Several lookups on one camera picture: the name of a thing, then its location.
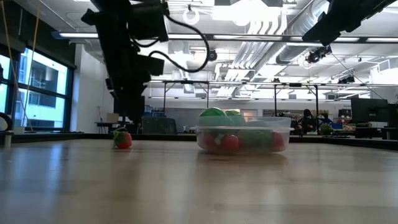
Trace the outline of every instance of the plastic container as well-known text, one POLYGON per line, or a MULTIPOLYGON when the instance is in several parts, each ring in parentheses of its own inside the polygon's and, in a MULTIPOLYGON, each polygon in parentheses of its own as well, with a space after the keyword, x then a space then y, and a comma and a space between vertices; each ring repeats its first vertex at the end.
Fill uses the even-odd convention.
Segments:
POLYGON ((287 149, 292 130, 290 118, 242 119, 242 116, 200 117, 198 145, 214 154, 268 154, 287 149))

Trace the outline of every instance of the plastic lid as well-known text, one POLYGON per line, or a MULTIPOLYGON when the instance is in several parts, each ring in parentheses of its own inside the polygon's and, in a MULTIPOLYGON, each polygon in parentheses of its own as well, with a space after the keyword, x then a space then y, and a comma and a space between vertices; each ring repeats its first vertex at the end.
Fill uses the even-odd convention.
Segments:
POLYGON ((284 127, 244 127, 244 126, 197 126, 196 129, 239 129, 239 130, 273 130, 273 131, 293 131, 294 128, 284 128, 284 127))

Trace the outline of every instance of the person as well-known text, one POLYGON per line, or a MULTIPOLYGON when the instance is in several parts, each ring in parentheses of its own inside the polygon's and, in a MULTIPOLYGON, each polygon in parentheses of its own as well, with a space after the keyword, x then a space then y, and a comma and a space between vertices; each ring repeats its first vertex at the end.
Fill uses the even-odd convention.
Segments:
POLYGON ((301 136, 308 132, 317 130, 317 121, 312 116, 311 111, 309 109, 305 109, 303 115, 303 118, 298 121, 297 125, 297 129, 301 136))

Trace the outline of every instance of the glass window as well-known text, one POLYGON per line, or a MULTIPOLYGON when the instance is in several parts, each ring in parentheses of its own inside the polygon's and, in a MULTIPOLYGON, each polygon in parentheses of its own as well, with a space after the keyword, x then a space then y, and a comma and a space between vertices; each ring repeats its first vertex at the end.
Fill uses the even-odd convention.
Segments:
POLYGON ((44 90, 66 93, 68 68, 30 49, 21 54, 19 67, 19 83, 44 90))
POLYGON ((7 88, 7 85, 0 84, 0 112, 2 113, 6 111, 7 88))
POLYGON ((3 69, 2 71, 3 78, 8 79, 10 73, 10 59, 3 55, 0 55, 0 64, 3 69))
MULTIPOLYGON (((24 111, 22 109, 22 104, 25 103, 27 90, 20 88, 18 95, 15 112, 15 124, 16 126, 29 127, 27 120, 23 119, 24 111)), ((62 128, 64 111, 65 99, 29 90, 26 115, 30 119, 30 123, 33 127, 62 128)))

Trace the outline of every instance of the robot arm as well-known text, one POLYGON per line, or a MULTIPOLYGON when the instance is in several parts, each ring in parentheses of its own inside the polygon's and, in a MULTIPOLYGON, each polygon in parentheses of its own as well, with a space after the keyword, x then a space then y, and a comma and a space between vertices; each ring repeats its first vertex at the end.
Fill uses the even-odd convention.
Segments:
POLYGON ((99 12, 87 10, 81 18, 88 25, 95 26, 109 78, 106 84, 112 96, 124 106, 124 111, 130 120, 138 120, 144 114, 142 92, 150 81, 150 76, 163 74, 164 61, 151 57, 161 54, 175 66, 186 72, 198 72, 208 61, 198 69, 188 70, 171 60, 165 53, 153 51, 149 56, 139 55, 140 47, 150 47, 157 42, 169 40, 164 17, 172 22, 188 27, 200 34, 205 41, 207 52, 209 45, 205 36, 194 27, 173 20, 169 16, 166 2, 146 1, 131 4, 129 0, 91 0, 99 12), (150 44, 142 45, 137 40, 152 39, 150 44))

